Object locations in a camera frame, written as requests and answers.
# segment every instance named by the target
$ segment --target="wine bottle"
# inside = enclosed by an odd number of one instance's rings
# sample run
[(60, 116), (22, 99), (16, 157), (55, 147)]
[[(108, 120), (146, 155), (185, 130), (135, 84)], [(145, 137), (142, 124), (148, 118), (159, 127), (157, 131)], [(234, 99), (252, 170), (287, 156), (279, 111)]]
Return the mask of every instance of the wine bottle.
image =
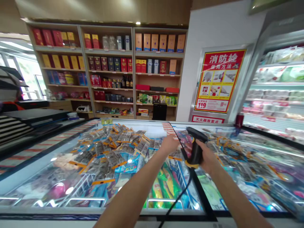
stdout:
[(126, 81), (126, 88), (129, 89), (130, 88), (130, 79), (127, 76), (127, 81)]
[(123, 76), (122, 88), (123, 88), (123, 89), (126, 88), (126, 79), (125, 79), (124, 76)]

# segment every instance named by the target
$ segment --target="bottle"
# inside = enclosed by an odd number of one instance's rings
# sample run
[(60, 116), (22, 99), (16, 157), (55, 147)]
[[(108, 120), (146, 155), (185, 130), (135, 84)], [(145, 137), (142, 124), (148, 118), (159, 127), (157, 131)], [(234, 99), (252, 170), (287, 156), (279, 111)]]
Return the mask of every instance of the bottle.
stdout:
[(108, 81), (108, 88), (112, 88), (112, 81), (111, 81), (111, 79), (109, 79), (109, 81)]
[(116, 80), (115, 79), (113, 79), (112, 88), (116, 88)]
[(123, 89), (126, 88), (126, 79), (124, 78), (124, 76), (123, 76), (122, 88)]
[(133, 77), (131, 76), (130, 89), (133, 89)]
[(129, 89), (130, 88), (130, 79), (127, 76), (127, 81), (126, 81), (126, 88)]

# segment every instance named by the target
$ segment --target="red poster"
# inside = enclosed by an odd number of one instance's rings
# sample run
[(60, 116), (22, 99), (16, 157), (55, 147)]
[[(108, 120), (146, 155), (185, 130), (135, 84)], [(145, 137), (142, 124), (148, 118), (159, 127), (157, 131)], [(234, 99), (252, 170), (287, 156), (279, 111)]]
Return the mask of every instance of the red poster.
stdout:
[(245, 53), (246, 49), (205, 53), (195, 111), (227, 113)]
[(224, 119), (220, 119), (220, 118), (192, 116), (192, 122), (198, 122), (198, 123), (221, 124), (224, 123), (224, 121), (225, 121)]

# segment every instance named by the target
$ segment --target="refrigerated display case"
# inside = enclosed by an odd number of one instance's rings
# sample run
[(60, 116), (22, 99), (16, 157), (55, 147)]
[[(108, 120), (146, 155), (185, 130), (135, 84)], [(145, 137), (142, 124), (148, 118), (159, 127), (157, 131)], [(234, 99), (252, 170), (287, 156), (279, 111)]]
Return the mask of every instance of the refrigerated display case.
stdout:
[[(302, 218), (302, 151), (230, 124), (144, 120), (113, 120), (113, 125), (106, 127), (108, 124), (101, 125), (100, 119), (93, 119), (1, 158), (0, 168), (5, 170), (7, 166), (7, 171), (0, 175), (0, 219), (97, 220), (111, 198), (145, 165), (168, 134), (176, 134), (181, 144), (162, 166), (141, 216), (161, 220), (192, 175), (189, 188), (166, 217), (167, 221), (213, 222), (216, 217), (230, 217), (210, 176), (201, 168), (188, 169), (184, 163), (193, 140), (187, 134), (187, 126), (208, 136), (208, 147), (264, 216)], [(134, 156), (127, 150), (118, 155), (117, 148), (112, 152), (118, 161), (113, 161), (100, 145), (107, 140), (104, 130), (109, 133), (108, 129), (116, 124), (150, 140), (149, 149)]]
[[(189, 124), (171, 123), (191, 154)], [(289, 216), (291, 211), (303, 221), (304, 154), (288, 145), (234, 126), (191, 125), (208, 136), (207, 146), (216, 154), (248, 200), (266, 217)], [(211, 177), (195, 170), (212, 209), (217, 216), (228, 216), (228, 208)]]
[[(113, 126), (120, 127), (118, 124), (125, 126), (127, 133), (132, 132), (134, 145), (139, 138), (145, 138), (151, 144), (153, 141), (153, 145), (146, 143), (149, 149), (135, 154), (134, 148), (127, 143), (128, 148), (120, 147), (115, 153), (114, 149), (106, 153), (113, 145), (106, 145), (110, 136), (115, 143), (119, 139), (114, 137), (128, 137), (120, 130), (118, 135), (109, 133)], [(49, 144), (50, 139), (28, 149), (22, 148), (21, 152), (0, 161), (2, 168), (6, 164), (14, 166), (0, 175), (0, 218), (8, 218), (8, 214), (18, 217), (24, 213), (26, 217), (39, 214), (40, 219), (97, 219), (121, 187), (153, 156), (166, 135), (162, 122), (158, 121), (113, 120), (106, 127), (97, 119), (53, 137), (52, 141), (57, 144), (48, 146), (47, 150), (37, 147)], [(142, 216), (165, 215), (188, 183), (189, 170), (180, 148), (171, 158), (163, 164), (143, 206)], [(16, 159), (26, 161), (8, 165), (9, 160)], [(170, 215), (178, 216), (178, 220), (190, 217), (206, 220), (193, 181)]]
[(244, 124), (304, 144), (304, 16), (273, 22), (260, 36), (239, 109)]

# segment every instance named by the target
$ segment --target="wooden shelf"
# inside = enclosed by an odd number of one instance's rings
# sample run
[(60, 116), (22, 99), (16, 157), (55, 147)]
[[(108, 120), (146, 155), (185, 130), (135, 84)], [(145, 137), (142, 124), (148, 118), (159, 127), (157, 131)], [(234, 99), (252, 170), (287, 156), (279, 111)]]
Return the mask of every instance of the wooden shelf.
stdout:
[(76, 98), (66, 98), (66, 100), (70, 100), (70, 101), (87, 101), (87, 102), (91, 102), (91, 100), (87, 100), (87, 99), (76, 99)]
[(157, 76), (157, 77), (180, 77), (179, 74), (151, 74), (151, 73), (136, 73), (142, 76)]
[(133, 72), (122, 72), (122, 71), (98, 71), (98, 70), (89, 70), (93, 73), (112, 73), (112, 74), (133, 74)]
[(34, 49), (40, 52), (62, 52), (62, 53), (82, 53), (80, 47), (51, 47), (51, 46), (39, 46), (35, 45)]
[(96, 87), (92, 86), (93, 89), (104, 89), (104, 90), (125, 90), (125, 91), (133, 91), (133, 89), (123, 89), (123, 88), (104, 88), (104, 87)]
[(110, 104), (123, 104), (123, 105), (133, 105), (133, 103), (130, 103), (130, 102), (116, 102), (116, 101), (98, 101), (98, 100), (95, 100), (94, 102), (97, 102), (97, 103), (110, 103)]
[(48, 86), (60, 86), (60, 87), (77, 87), (77, 88), (88, 88), (87, 86), (82, 85), (56, 85), (56, 84), (47, 84)]
[[(141, 104), (141, 103), (136, 103), (137, 105), (153, 105), (153, 104)], [(177, 107), (177, 105), (167, 105), (167, 107)]]
[(85, 72), (85, 70), (79, 70), (79, 69), (57, 69), (57, 68), (49, 68), (49, 67), (42, 67), (44, 70), (55, 70), (55, 71), (76, 71), (76, 72)]
[(86, 54), (132, 56), (132, 51), (86, 48)]
[(136, 90), (136, 91), (149, 92), (149, 93), (179, 94), (179, 93), (171, 93), (171, 92), (152, 91), (152, 90)]
[(177, 52), (147, 52), (147, 51), (135, 51), (136, 57), (152, 57), (152, 58), (173, 58), (182, 59), (184, 58), (184, 53)]

